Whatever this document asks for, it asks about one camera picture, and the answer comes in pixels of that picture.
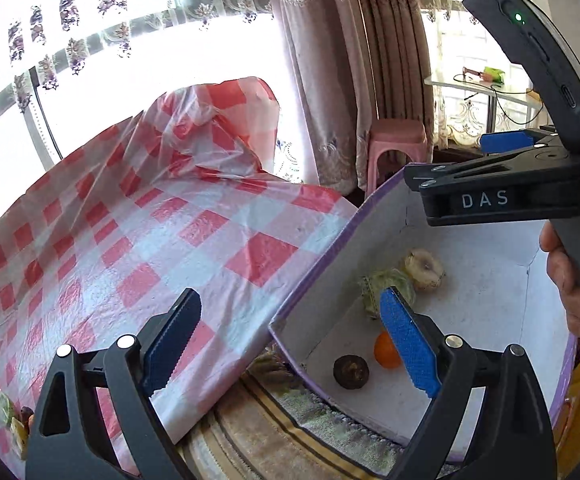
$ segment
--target blue gripper pad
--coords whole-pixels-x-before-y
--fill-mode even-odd
[[[164,315],[164,323],[143,357],[141,386],[148,397],[166,387],[200,320],[201,297],[195,290],[186,289]]]
[[[434,399],[441,389],[441,381],[436,373],[435,353],[390,288],[381,293],[379,312],[410,379],[419,390]]]

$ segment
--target white cardboard box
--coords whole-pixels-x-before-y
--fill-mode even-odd
[[[358,280],[397,266],[409,248],[430,250],[446,276],[434,292],[420,292],[413,310],[430,316],[443,333],[461,335],[473,348],[526,348],[554,424],[570,381],[576,339],[568,334],[557,289],[538,246],[543,222],[430,227],[420,195],[403,171],[367,200],[324,256],[281,306],[270,330],[313,391],[358,422],[406,445],[427,406],[426,394],[404,367],[386,370],[374,359],[381,331],[361,304]],[[334,361],[363,357],[370,380],[346,390],[334,380]],[[461,461],[476,426],[483,389],[472,391],[449,456]]]

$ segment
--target red checkered tablecloth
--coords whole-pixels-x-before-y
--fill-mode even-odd
[[[33,184],[0,219],[0,389],[34,406],[58,346],[106,348],[192,287],[201,322],[151,399],[180,439],[256,357],[272,315],[355,212],[331,190],[262,170],[278,113],[257,78],[180,89]],[[106,390],[100,400],[132,469]],[[0,456],[24,476],[3,428]]]

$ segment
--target black handheld device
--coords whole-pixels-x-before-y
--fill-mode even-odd
[[[530,0],[464,0],[538,89],[556,133],[533,147],[451,165],[406,168],[430,225],[550,219],[580,285],[580,63]]]

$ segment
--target black cable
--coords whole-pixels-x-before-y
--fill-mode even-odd
[[[467,83],[467,84],[471,84],[474,86],[480,86],[481,88],[485,88],[487,90],[492,90],[494,92],[494,97],[497,101],[497,106],[499,106],[499,108],[501,108],[501,112],[503,112],[504,117],[510,121],[511,123],[516,124],[517,126],[528,126],[528,124],[533,123],[541,114],[541,112],[544,111],[545,108],[545,103],[543,101],[541,101],[541,108],[539,108],[539,111],[536,113],[536,115],[530,119],[528,122],[526,123],[517,123],[512,117],[510,117],[506,111],[504,110],[504,108],[501,106],[501,103],[499,102],[499,94],[505,94],[505,95],[528,95],[531,90],[526,90],[525,92],[503,92],[500,90],[497,90],[495,88],[496,83],[492,83],[490,86],[488,85],[484,85],[475,81],[467,81],[465,79],[465,75],[463,74],[457,74],[452,78],[454,81],[456,81],[457,83]]]
[[[499,106],[499,108],[501,108],[501,111],[503,112],[503,115],[504,115],[504,117],[505,117],[505,118],[506,118],[508,121],[510,121],[510,122],[512,122],[512,123],[515,123],[515,124],[516,124],[516,125],[518,125],[518,126],[528,126],[528,124],[532,124],[532,123],[534,123],[534,121],[535,121],[535,120],[537,119],[537,117],[538,117],[538,116],[541,114],[541,112],[543,112],[543,111],[544,111],[545,104],[544,104],[544,102],[543,102],[543,101],[541,101],[541,108],[539,108],[539,111],[536,113],[536,115],[535,115],[535,116],[534,116],[532,119],[530,119],[529,121],[527,121],[527,122],[525,122],[525,123],[517,123],[517,122],[516,122],[516,121],[515,121],[515,120],[514,120],[512,117],[510,117],[510,116],[509,116],[509,115],[506,113],[506,111],[505,111],[505,110],[503,110],[503,107],[501,106],[501,103],[499,102],[499,96],[497,95],[497,91],[496,91],[494,88],[492,88],[491,90],[494,92],[495,99],[497,100],[497,105]]]

